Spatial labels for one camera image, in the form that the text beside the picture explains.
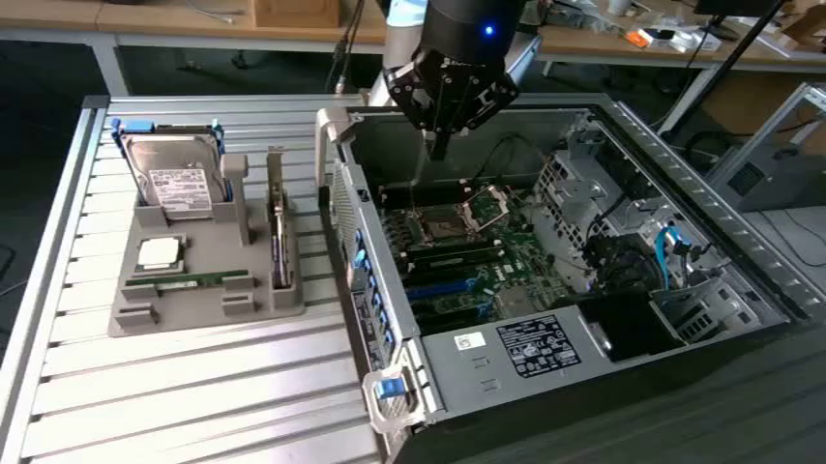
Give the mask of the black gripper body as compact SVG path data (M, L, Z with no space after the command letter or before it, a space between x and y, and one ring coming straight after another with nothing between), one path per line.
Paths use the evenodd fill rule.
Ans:
M429 1L413 56L420 76L437 77L445 59L494 76L505 74L517 27L517 0Z

